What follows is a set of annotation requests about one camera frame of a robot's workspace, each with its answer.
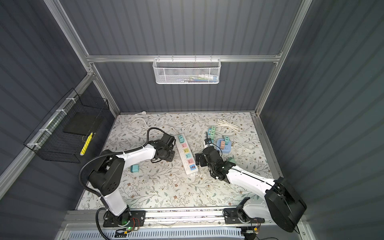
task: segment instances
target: gray wall panel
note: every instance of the gray wall panel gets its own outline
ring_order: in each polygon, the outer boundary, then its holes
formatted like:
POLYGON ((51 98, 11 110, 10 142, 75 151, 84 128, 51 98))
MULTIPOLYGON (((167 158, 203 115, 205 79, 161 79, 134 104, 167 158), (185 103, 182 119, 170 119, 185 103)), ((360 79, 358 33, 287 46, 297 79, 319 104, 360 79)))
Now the gray wall panel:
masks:
POLYGON ((50 109, 86 72, 42 1, 0 1, 3 172, 50 109))
POLYGON ((317 239, 382 239, 383 9, 314 1, 261 114, 317 239))
POLYGON ((254 110, 273 63, 222 63, 219 84, 157 84, 152 63, 96 63, 121 112, 254 110))
MULTIPOLYGON (((0 35, 2 173, 24 148, 28 135, 86 71, 44 1, 0 0, 0 35)), ((94 84, 84 94, 100 97, 94 84)), ((31 160, 0 200, 1 239, 55 237, 83 191, 77 173, 100 153, 113 121, 109 113, 81 164, 37 156, 31 160)))
POLYGON ((299 0, 65 0, 91 55, 278 54, 299 0))
MULTIPOLYGON (((84 94, 100 97, 94 84, 84 94)), ((83 192, 77 178, 80 168, 100 154, 113 122, 114 117, 109 113, 80 164, 44 161, 38 156, 31 160, 0 201, 2 239, 55 237, 66 212, 75 209, 83 192)))

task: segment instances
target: floral pattern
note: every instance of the floral pattern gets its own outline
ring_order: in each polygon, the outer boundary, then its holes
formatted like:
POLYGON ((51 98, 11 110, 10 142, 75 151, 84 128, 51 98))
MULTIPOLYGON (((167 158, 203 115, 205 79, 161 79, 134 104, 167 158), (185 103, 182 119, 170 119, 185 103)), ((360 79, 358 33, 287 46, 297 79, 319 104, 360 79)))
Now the floral pattern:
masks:
MULTIPOLYGON (((223 159, 233 157, 243 169, 272 178, 264 151, 257 136, 250 113, 193 113, 193 114, 147 114, 135 116, 145 119, 150 127, 161 127, 175 135, 184 133, 193 154, 204 148, 205 132, 215 126, 217 119, 223 119, 240 127, 235 132, 228 127, 217 127, 215 139, 228 136, 232 143, 251 143, 254 150, 234 149, 223 154, 223 159)), ((146 127, 142 120, 134 120, 132 115, 119 115, 108 137, 105 149, 123 151, 140 146, 146 137, 146 127)), ((161 133, 150 132, 150 139, 158 139, 161 133)), ((139 164, 139 172, 125 169, 119 191, 132 209, 160 207, 206 207, 237 205, 244 197, 257 197, 242 187, 213 179, 208 167, 198 167, 199 172, 191 177, 185 174, 179 153, 175 146, 173 162, 161 161, 139 164)), ((93 194, 85 192, 78 209, 97 209, 102 206, 93 194)))

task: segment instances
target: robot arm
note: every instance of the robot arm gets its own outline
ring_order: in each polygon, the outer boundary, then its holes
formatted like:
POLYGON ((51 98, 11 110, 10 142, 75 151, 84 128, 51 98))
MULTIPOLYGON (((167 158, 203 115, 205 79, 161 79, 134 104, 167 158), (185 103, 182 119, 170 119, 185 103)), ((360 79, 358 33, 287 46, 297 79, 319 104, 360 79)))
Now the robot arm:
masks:
POLYGON ((224 162, 212 146, 205 148, 203 154, 213 178, 241 186, 265 200, 266 205, 244 198, 236 208, 241 221, 248 222, 255 217, 273 219, 285 231, 294 231, 307 206, 286 179, 267 179, 235 163, 224 162))
POLYGON ((88 177, 92 186, 100 192, 100 200, 106 209, 117 218, 118 222, 122 223, 121 225, 124 225, 124 221, 130 218, 129 207, 118 189, 123 170, 149 159, 172 162, 175 155, 173 136, 164 132, 161 139, 148 141, 149 130, 146 144, 134 151, 124 151, 122 154, 116 155, 109 150, 103 151, 102 155, 108 156, 94 159, 96 161, 94 169, 88 177))

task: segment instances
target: black wire basket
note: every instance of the black wire basket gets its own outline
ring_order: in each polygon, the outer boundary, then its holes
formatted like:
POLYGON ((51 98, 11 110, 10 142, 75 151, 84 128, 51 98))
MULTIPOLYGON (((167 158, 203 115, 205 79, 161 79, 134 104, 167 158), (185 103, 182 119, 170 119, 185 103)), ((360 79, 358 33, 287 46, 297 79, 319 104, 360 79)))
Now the black wire basket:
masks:
POLYGON ((69 100, 63 109, 56 110, 57 116, 46 128, 40 129, 42 121, 24 142, 26 147, 43 160, 80 163, 85 152, 84 144, 92 144, 88 137, 90 134, 97 134, 99 127, 106 120, 109 112, 107 99, 76 94, 69 100), (66 130, 68 125, 73 126, 72 119, 79 115, 87 116, 90 121, 80 126, 83 132, 81 135, 69 133, 66 130))

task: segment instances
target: white cable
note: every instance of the white cable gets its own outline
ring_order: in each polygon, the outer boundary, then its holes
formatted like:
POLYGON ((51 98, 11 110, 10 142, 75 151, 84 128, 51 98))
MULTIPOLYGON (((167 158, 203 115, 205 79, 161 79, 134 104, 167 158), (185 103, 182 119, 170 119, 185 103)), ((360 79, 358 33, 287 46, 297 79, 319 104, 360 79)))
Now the white cable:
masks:
MULTIPOLYGON (((141 120, 143 120, 144 125, 145 125, 147 128, 150 128, 150 127, 147 125, 147 123, 145 122, 144 119, 142 119, 142 118, 135 118, 135 119, 133 119, 133 117, 136 116, 136 115, 138 115, 138 114, 146 115, 147 112, 146 112, 146 111, 142 111, 142 112, 140 112, 140 113, 136 113, 136 114, 134 114, 134 115, 132 116, 132 118, 131 118, 131 123, 132 123, 133 121, 135 121, 135 120, 141 119, 141 120)), ((174 130, 176 134, 179 134, 178 131, 176 131, 176 130, 175 130, 172 126, 170 126, 170 125, 161 125, 159 128, 161 128, 161 127, 163 127, 163 126, 168 126, 168 127, 170 127, 172 130, 174 130)))
POLYGON ((235 124, 231 124, 231 123, 227 122, 226 120, 222 120, 222 119, 217 120, 217 127, 229 127, 229 128, 232 128, 236 132, 238 132, 240 129, 235 124))
POLYGON ((233 143, 233 148, 234 148, 234 149, 240 149, 240 148, 242 148, 242 149, 246 149, 246 150, 253 150, 253 149, 255 149, 255 145, 250 144, 250 143, 247 143, 247 144, 242 145, 242 144, 240 144, 240 143, 238 143, 238 142, 234 142, 234 143, 233 143))

